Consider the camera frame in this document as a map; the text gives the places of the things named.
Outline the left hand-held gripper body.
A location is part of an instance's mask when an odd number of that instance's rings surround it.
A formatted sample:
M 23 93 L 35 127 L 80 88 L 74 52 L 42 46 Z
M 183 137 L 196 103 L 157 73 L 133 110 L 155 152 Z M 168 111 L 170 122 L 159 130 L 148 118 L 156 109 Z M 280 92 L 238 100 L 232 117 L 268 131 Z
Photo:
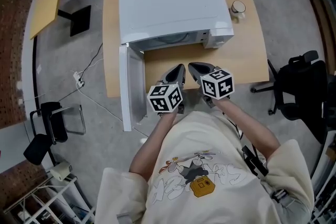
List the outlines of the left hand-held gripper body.
M 182 90 L 185 78 L 168 81 L 162 76 L 157 83 L 150 87 L 147 94 L 148 102 L 154 112 L 171 113 L 182 105 Z

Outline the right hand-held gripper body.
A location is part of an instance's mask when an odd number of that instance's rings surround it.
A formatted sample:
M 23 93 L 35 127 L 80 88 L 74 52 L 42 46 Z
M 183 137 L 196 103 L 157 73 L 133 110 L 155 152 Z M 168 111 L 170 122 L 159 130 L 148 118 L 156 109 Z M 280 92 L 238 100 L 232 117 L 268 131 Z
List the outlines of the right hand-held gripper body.
M 213 100 L 229 98 L 234 93 L 234 77 L 226 69 L 214 65 L 195 65 L 194 80 L 200 85 L 204 102 L 213 108 Z

